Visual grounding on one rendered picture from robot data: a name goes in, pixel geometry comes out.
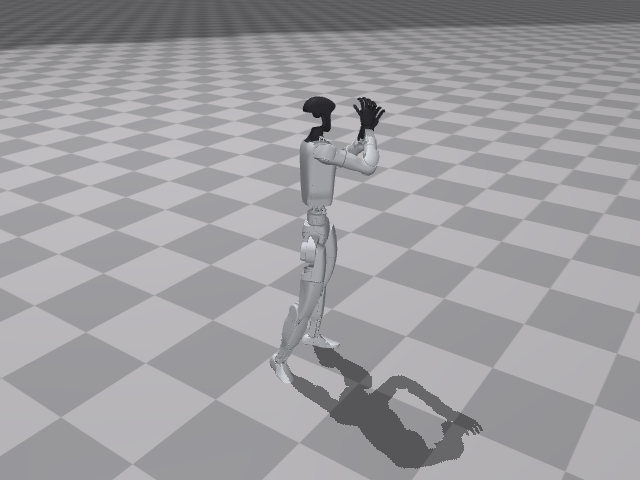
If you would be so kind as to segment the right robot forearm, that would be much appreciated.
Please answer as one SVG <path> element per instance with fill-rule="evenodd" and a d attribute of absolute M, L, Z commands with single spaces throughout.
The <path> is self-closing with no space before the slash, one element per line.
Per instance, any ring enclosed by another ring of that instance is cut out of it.
<path fill-rule="evenodd" d="M 365 136 L 362 140 L 363 146 L 363 159 L 365 157 L 365 162 L 369 166 L 377 166 L 379 161 L 379 152 L 377 150 L 377 140 L 374 137 L 374 132 L 372 129 L 365 129 Z"/>

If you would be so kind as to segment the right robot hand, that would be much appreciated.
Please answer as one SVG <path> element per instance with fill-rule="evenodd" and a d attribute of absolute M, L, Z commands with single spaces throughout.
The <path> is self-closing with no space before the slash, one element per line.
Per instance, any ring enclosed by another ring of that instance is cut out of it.
<path fill-rule="evenodd" d="M 365 106 L 364 106 L 364 102 L 363 102 L 362 99 L 365 102 Z M 362 97 L 362 99 L 361 98 L 357 98 L 357 100 L 359 100 L 360 103 L 361 103 L 361 109 L 362 109 L 361 112 L 360 112 L 360 110 L 358 109 L 358 107 L 355 104 L 353 105 L 353 107 L 355 108 L 355 110 L 357 111 L 357 113 L 360 116 L 361 123 L 363 124 L 363 126 L 360 127 L 360 138 L 361 139 L 363 139 L 364 136 L 365 136 L 365 129 L 372 129 L 373 132 L 374 132 L 374 127 L 372 126 L 372 124 L 374 123 L 375 118 L 376 118 L 376 113 L 375 113 L 376 112 L 376 108 L 373 108 L 373 111 L 372 111 L 372 106 L 368 107 L 368 103 L 371 104 L 371 105 L 372 104 L 375 105 L 376 103 L 374 101 L 371 101 L 369 98 L 366 99 L 365 97 Z"/>

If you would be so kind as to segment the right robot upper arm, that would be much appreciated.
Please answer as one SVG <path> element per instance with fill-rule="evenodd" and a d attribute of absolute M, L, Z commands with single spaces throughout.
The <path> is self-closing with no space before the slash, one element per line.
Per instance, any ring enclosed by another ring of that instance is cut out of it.
<path fill-rule="evenodd" d="M 365 157 L 364 159 L 360 159 L 356 155 L 340 150 L 331 144 L 317 146 L 313 158 L 326 165 L 337 165 L 361 172 L 365 176 L 372 175 L 378 166 L 378 164 L 374 167 L 369 166 L 365 162 Z"/>

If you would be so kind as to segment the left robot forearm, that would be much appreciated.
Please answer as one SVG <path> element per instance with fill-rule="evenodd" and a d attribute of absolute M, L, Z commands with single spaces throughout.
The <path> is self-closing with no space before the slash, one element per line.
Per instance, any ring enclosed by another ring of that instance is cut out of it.
<path fill-rule="evenodd" d="M 363 150 L 363 146 L 362 146 L 362 140 L 360 138 L 360 140 L 358 141 L 358 139 L 356 138 L 354 142 L 352 142 L 352 144 L 347 145 L 345 148 L 341 149 L 344 150 L 346 152 L 352 153 L 354 155 L 358 155 L 360 152 L 364 151 Z"/>

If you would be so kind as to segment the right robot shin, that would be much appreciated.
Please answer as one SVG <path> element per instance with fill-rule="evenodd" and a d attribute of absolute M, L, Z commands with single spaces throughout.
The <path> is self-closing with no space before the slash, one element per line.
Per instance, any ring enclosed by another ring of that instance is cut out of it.
<path fill-rule="evenodd" d="M 309 318 L 304 318 L 300 323 L 298 323 L 299 320 L 298 305 L 292 304 L 283 325 L 281 346 L 276 358 L 279 365 L 281 365 L 282 361 L 284 361 L 283 363 L 286 363 L 288 357 L 301 340 L 307 328 Z"/>

